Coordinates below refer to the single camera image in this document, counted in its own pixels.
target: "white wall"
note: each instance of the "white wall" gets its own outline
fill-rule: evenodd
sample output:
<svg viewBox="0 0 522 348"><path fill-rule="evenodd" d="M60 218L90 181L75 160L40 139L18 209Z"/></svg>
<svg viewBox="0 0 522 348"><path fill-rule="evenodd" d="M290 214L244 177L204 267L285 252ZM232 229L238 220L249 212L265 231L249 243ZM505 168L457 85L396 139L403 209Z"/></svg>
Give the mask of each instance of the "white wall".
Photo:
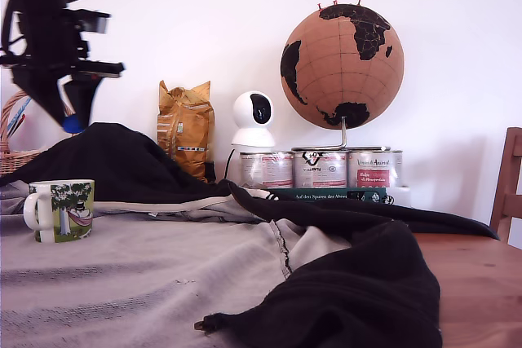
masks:
<svg viewBox="0 0 522 348"><path fill-rule="evenodd" d="M276 103L272 132L280 149L337 143L337 132L309 124L294 112L279 75L282 47L293 28L318 2L331 1L74 3L75 8L113 15L107 35L89 34L91 58L126 66L121 79L101 85L93 121L121 122L154 138L158 82L191 87L211 80L218 176L235 131L232 102L246 90L264 91ZM522 126L520 0L362 4L382 14L399 34L405 79L381 117L349 132L351 145L403 149L405 181L412 187L415 207L489 222L506 128ZM14 91L9 80L2 71L2 103ZM13 146L37 148L63 136L41 113L29 114L31 122L12 140ZM45 130L45 139L34 139L37 130ZM232 179L237 175L232 167Z"/></svg>

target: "white mug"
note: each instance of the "white mug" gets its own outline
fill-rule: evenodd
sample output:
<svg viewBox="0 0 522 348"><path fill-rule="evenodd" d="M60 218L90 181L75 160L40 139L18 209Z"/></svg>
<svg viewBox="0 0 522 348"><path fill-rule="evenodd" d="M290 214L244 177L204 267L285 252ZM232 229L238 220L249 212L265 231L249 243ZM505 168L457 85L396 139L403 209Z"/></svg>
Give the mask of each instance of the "white mug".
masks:
<svg viewBox="0 0 522 348"><path fill-rule="evenodd" d="M30 183L29 193L24 220L38 242L69 242L90 235L95 194L92 179Z"/></svg>

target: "table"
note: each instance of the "table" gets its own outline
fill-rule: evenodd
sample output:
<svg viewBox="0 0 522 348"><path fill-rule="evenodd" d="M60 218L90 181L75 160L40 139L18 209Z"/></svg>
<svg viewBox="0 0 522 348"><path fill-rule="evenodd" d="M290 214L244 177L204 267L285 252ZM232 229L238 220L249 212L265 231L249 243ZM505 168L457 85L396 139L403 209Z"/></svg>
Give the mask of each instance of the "table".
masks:
<svg viewBox="0 0 522 348"><path fill-rule="evenodd" d="M522 250L478 236L415 236L439 280L444 348L522 347Z"/></svg>

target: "wooden chair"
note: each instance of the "wooden chair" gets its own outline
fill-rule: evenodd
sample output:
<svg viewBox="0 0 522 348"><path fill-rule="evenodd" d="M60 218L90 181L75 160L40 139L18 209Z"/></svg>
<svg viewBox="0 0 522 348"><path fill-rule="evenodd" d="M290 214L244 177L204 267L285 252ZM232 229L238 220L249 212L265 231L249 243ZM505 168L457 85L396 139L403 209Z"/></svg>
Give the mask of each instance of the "wooden chair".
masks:
<svg viewBox="0 0 522 348"><path fill-rule="evenodd" d="M516 194L522 162L522 128L508 128L491 223L502 242L507 243L512 218L522 218L522 195Z"/></svg>

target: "tin can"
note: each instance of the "tin can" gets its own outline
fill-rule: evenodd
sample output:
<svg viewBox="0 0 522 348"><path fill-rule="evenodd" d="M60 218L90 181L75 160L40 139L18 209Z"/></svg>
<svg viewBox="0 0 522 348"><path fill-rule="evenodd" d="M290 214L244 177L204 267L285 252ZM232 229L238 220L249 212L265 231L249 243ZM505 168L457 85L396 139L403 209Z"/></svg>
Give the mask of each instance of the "tin can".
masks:
<svg viewBox="0 0 522 348"><path fill-rule="evenodd" d="M402 187L402 151L349 151L349 187Z"/></svg>
<svg viewBox="0 0 522 348"><path fill-rule="evenodd" d="M346 187L346 160L345 151L294 152L295 187Z"/></svg>
<svg viewBox="0 0 522 348"><path fill-rule="evenodd" d="M250 189L293 187L290 152L241 152L241 186Z"/></svg>

